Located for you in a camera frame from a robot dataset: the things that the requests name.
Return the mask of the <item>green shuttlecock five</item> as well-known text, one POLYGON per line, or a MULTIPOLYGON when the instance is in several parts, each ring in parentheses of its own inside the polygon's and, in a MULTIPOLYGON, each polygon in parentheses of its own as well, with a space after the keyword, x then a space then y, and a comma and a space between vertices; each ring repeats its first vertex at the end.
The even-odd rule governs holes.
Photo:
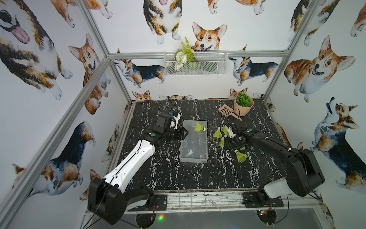
POLYGON ((246 154, 240 152, 237 149, 234 152, 235 152, 238 163, 243 163, 247 160, 247 155, 246 154))

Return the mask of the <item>green shuttlecock four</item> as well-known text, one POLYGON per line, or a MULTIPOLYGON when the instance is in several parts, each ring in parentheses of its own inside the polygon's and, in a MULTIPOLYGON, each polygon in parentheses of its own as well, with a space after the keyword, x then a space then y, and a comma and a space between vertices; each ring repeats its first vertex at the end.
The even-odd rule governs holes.
POLYGON ((219 147, 224 148, 224 146, 225 146, 225 139, 221 138, 219 142, 219 147))

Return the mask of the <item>green shuttlecock three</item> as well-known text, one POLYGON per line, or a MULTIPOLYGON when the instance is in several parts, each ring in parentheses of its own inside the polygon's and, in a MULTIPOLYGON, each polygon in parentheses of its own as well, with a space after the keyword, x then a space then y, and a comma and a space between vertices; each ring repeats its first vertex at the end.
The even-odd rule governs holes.
POLYGON ((227 127, 220 127, 220 131, 223 132, 225 135, 229 135, 227 127))

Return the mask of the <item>green shuttlecock two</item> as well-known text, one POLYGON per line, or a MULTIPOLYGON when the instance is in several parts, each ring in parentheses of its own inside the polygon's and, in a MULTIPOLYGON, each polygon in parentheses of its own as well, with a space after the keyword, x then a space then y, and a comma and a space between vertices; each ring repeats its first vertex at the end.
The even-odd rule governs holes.
POLYGON ((222 139, 223 137, 225 137, 225 133, 222 132, 220 129, 217 129, 215 131, 215 133, 213 134, 214 138, 218 138, 218 139, 222 139))

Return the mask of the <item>clear plastic storage box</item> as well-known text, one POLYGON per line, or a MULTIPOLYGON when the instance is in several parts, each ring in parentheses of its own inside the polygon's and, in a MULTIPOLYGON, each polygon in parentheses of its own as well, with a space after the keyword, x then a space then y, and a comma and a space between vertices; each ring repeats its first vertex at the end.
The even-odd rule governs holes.
POLYGON ((207 121, 185 120, 183 127, 189 131, 189 134, 181 141, 180 161, 185 163, 206 163, 208 160, 207 121), (196 123, 206 127, 206 131, 195 131, 196 123))

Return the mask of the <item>green shuttlecock one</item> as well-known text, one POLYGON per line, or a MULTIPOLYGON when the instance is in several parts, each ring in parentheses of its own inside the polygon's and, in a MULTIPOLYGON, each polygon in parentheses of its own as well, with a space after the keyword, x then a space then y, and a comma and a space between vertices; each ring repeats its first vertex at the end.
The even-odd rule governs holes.
POLYGON ((196 123, 194 130, 195 131, 206 131, 206 127, 204 127, 200 123, 196 123))

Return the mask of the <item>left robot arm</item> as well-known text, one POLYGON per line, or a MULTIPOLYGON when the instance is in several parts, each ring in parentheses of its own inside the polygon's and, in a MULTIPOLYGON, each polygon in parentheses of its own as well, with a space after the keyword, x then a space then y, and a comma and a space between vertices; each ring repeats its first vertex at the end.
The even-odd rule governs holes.
POLYGON ((89 185, 87 209, 111 225, 123 214, 135 208, 154 208, 154 191, 146 186, 127 191, 131 179, 155 150, 168 141, 182 141, 189 132, 184 127, 169 128, 161 133, 146 131, 128 156, 103 178, 95 178, 89 185))

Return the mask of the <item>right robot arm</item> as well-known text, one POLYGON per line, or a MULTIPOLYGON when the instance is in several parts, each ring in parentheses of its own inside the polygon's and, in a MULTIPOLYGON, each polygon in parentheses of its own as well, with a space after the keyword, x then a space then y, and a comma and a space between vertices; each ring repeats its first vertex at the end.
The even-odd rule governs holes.
POLYGON ((284 195, 305 197, 325 182, 325 177, 312 151, 291 148, 254 129, 227 127, 225 146, 237 154, 239 149, 251 145, 280 159, 286 166, 286 176, 259 187, 253 198, 245 197, 245 205, 273 207, 273 201, 284 195))

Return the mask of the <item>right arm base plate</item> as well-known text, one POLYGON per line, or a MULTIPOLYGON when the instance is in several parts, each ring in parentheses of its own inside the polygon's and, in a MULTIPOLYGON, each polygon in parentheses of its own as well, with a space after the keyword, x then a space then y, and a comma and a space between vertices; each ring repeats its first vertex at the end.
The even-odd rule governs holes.
POLYGON ((264 192, 243 192, 243 202, 246 208, 269 208, 283 207, 284 203, 281 197, 269 198, 264 192))

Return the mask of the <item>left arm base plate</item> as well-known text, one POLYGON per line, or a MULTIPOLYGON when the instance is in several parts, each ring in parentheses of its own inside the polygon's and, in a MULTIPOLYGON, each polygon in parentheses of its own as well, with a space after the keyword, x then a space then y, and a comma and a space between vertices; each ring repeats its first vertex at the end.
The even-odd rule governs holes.
POLYGON ((165 211, 167 209, 167 195, 158 194, 153 197, 149 197, 146 202, 138 201, 127 207, 128 212, 139 212, 139 211, 165 211))

